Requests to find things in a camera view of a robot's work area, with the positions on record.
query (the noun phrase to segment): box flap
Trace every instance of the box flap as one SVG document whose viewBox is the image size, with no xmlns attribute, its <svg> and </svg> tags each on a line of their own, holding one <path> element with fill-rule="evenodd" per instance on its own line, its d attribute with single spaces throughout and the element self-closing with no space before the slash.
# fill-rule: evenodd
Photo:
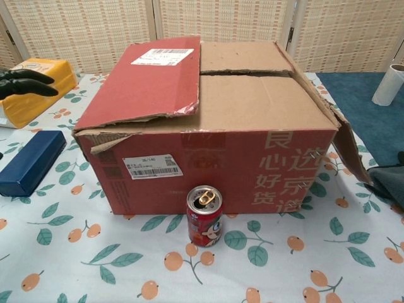
<svg viewBox="0 0 404 303">
<path fill-rule="evenodd" d="M 341 124 L 334 137 L 333 145 L 341 157 L 343 164 L 362 182 L 371 184 L 371 178 L 361 161 L 350 123 L 333 107 L 335 117 Z"/>
<path fill-rule="evenodd" d="M 203 42 L 201 74 L 291 73 L 274 42 Z"/>
<path fill-rule="evenodd" d="M 337 130 L 292 78 L 201 76 L 199 90 L 201 102 L 199 111 L 194 115 L 85 130 L 77 136 L 100 133 L 127 136 L 189 131 Z M 111 137 L 110 141 L 120 138 Z"/>
<path fill-rule="evenodd" d="M 74 130 L 193 114 L 199 45 L 198 36 L 130 45 Z"/>
</svg>

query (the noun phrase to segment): white tablecloth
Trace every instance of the white tablecloth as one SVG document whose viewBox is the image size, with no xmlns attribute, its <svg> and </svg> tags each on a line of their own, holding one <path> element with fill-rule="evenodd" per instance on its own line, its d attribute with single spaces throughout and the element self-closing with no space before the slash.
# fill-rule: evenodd
<svg viewBox="0 0 404 303">
<path fill-rule="evenodd" d="M 84 75 L 29 126 L 0 129 L 0 169 L 39 129 L 61 130 L 68 142 L 30 198 L 0 197 L 0 303 L 404 300 L 402 214 L 333 147 L 299 213 L 225 215 L 223 237 L 208 249 L 189 244 L 182 215 L 113 215 L 71 137 L 106 77 Z M 365 166 L 376 165 L 356 139 Z"/>
</svg>

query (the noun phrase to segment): dark gray cloth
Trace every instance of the dark gray cloth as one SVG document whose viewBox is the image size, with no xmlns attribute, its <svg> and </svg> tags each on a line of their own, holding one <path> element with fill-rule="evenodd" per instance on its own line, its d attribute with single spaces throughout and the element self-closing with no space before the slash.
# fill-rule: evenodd
<svg viewBox="0 0 404 303">
<path fill-rule="evenodd" d="M 366 186 L 376 195 L 396 201 L 404 208 L 404 165 L 373 167 L 368 170 L 373 186 Z"/>
</svg>

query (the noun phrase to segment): blue carpet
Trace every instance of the blue carpet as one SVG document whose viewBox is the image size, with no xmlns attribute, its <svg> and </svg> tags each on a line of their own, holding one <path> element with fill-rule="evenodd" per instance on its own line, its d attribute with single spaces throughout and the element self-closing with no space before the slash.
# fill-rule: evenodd
<svg viewBox="0 0 404 303">
<path fill-rule="evenodd" d="M 379 165 L 397 164 L 404 150 L 404 85 L 390 106 L 372 102 L 384 73 L 318 73 Z"/>
</svg>

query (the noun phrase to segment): navy blue box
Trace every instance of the navy blue box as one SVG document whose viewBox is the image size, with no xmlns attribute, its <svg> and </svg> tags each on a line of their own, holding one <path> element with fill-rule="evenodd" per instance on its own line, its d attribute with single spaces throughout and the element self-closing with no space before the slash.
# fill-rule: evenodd
<svg viewBox="0 0 404 303">
<path fill-rule="evenodd" d="M 0 172 L 0 194 L 29 197 L 37 188 L 66 140 L 61 131 L 39 131 Z"/>
</svg>

